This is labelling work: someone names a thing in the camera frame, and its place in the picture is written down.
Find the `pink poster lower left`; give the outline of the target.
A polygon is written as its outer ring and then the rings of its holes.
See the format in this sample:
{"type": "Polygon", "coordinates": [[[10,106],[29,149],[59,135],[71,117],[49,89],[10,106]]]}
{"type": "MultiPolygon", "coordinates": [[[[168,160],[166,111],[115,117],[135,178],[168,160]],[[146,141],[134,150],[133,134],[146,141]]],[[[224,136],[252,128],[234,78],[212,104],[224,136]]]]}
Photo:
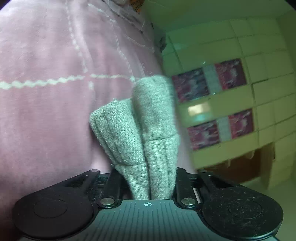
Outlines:
{"type": "Polygon", "coordinates": [[[194,151],[220,143],[216,120],[187,128],[191,147],[194,151]]]}

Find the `pink checked bed cover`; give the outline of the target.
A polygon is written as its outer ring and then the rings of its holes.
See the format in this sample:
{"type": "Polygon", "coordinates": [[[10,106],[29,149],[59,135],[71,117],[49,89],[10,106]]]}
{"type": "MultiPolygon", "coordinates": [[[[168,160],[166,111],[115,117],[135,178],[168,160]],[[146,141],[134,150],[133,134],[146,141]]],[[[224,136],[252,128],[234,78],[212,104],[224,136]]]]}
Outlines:
{"type": "Polygon", "coordinates": [[[110,161],[89,115],[162,74],[152,27],[129,1],[1,5],[1,239],[23,196],[110,161]]]}

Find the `pink poster lower right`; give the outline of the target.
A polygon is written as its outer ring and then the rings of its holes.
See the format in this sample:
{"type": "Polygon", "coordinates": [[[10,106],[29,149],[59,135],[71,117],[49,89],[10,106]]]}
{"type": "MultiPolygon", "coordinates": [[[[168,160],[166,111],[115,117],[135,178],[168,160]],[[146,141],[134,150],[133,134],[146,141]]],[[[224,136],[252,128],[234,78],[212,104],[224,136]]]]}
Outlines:
{"type": "Polygon", "coordinates": [[[231,138],[238,138],[254,131],[252,109],[247,109],[228,116],[231,138]]]}

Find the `green wardrobe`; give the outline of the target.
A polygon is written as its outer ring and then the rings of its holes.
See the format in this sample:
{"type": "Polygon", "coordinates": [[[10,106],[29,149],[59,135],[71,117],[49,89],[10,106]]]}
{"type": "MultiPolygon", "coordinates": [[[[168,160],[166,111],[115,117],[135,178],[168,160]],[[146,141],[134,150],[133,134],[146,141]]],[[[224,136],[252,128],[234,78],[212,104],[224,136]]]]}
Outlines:
{"type": "Polygon", "coordinates": [[[295,163],[295,70],[273,18],[210,22],[168,32],[164,69],[172,77],[202,68],[209,95],[177,109],[196,170],[259,177],[272,188],[292,176],[295,163]],[[247,85],[222,90],[214,64],[240,59],[247,85]],[[229,115],[252,109],[254,131],[231,138],[229,115]],[[217,121],[220,143],[194,151],[187,128],[217,121]]]}

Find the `pink poster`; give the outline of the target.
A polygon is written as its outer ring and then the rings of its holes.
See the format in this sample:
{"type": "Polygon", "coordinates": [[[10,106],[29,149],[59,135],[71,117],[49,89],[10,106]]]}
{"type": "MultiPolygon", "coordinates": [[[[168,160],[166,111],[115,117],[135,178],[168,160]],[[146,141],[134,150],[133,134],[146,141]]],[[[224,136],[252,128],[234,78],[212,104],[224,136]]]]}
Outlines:
{"type": "Polygon", "coordinates": [[[238,138],[254,131],[252,109],[247,109],[228,116],[231,138],[238,138]]]}
{"type": "Polygon", "coordinates": [[[247,85],[240,59],[233,59],[214,64],[222,90],[247,85]]]}
{"type": "Polygon", "coordinates": [[[209,95],[202,68],[194,69],[171,77],[180,103],[209,95]]]}
{"type": "Polygon", "coordinates": [[[187,128],[191,147],[194,151],[220,143],[216,120],[187,128]]]}

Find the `pink poster upper left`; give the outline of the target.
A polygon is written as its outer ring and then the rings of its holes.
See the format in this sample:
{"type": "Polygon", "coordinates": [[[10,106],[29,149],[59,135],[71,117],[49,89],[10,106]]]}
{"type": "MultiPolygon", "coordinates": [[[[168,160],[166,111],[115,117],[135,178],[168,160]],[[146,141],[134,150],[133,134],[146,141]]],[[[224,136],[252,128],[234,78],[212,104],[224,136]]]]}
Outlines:
{"type": "Polygon", "coordinates": [[[209,95],[202,68],[194,69],[171,77],[180,103],[209,95]]]}

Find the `grey knit pants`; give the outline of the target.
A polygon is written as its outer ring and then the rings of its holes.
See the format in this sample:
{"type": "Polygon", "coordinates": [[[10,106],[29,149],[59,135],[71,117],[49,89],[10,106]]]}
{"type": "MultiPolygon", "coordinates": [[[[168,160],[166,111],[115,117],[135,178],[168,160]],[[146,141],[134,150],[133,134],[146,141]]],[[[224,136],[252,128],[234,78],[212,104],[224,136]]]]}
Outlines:
{"type": "Polygon", "coordinates": [[[89,123],[135,200],[172,197],[180,138],[169,78],[139,79],[131,98],[115,99],[93,111],[89,123]]]}

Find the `pink poster upper right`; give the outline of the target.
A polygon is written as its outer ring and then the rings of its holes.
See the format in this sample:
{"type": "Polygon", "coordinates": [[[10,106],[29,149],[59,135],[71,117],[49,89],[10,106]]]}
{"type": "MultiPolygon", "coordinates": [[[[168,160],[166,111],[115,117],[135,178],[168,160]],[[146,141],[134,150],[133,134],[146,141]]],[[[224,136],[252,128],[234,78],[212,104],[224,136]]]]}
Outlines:
{"type": "Polygon", "coordinates": [[[214,64],[222,90],[247,85],[240,59],[233,59],[214,64]]]}

